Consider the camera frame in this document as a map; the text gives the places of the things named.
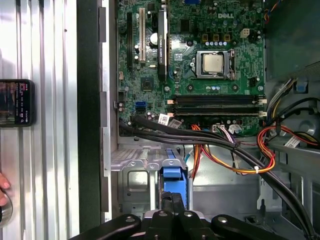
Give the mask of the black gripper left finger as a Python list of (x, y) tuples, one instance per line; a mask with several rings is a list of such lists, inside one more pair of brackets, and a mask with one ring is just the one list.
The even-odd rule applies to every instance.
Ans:
[(162, 209), (147, 211), (143, 219), (123, 214), (84, 231), (72, 240), (172, 240), (174, 226), (174, 194), (164, 191)]

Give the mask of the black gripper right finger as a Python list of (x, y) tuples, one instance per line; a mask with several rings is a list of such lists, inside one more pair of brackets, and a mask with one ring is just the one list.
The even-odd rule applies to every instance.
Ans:
[(177, 240), (282, 240), (283, 237), (229, 215), (217, 215), (210, 222), (186, 210), (182, 195), (172, 194)]

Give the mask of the person's hand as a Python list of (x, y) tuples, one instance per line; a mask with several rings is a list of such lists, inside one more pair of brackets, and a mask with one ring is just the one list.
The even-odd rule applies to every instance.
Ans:
[(0, 206), (5, 206), (8, 202), (7, 198), (5, 197), (5, 193), (3, 190), (7, 190), (10, 188), (9, 181), (0, 173)]

